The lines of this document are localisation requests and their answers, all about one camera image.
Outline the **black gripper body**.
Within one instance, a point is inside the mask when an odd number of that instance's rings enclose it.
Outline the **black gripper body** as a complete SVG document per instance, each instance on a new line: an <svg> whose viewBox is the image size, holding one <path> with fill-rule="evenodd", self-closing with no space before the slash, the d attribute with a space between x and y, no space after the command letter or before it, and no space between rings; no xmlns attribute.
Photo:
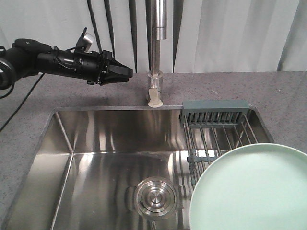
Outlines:
<svg viewBox="0 0 307 230"><path fill-rule="evenodd" d="M106 85L113 82L109 74L112 52L103 50L102 53L87 53L76 49L73 54L78 78L87 80L89 85Z"/></svg>

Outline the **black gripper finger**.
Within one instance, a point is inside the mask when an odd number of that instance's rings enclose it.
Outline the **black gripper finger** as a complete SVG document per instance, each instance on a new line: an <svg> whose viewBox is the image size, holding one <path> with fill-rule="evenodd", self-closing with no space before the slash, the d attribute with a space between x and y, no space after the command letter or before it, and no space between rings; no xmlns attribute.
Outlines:
<svg viewBox="0 0 307 230"><path fill-rule="evenodd" d="M129 76L128 75L122 75L122 74L112 74L112 73L106 73L101 74L99 78L99 85L107 85L111 83L121 83L121 82L128 82Z"/></svg>
<svg viewBox="0 0 307 230"><path fill-rule="evenodd" d="M110 60L108 64L108 72L116 77L131 78L133 70L116 60Z"/></svg>

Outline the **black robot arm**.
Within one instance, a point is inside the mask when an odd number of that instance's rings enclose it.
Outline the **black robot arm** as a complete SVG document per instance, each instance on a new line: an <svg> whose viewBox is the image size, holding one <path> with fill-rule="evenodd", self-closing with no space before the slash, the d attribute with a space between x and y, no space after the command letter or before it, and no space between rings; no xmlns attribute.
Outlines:
<svg viewBox="0 0 307 230"><path fill-rule="evenodd" d="M0 88L6 90L21 78L47 73L83 79L88 84L106 85L128 82L133 70L112 57L110 51L85 51L76 46L74 51L32 39L17 39L11 48L0 53Z"/></svg>

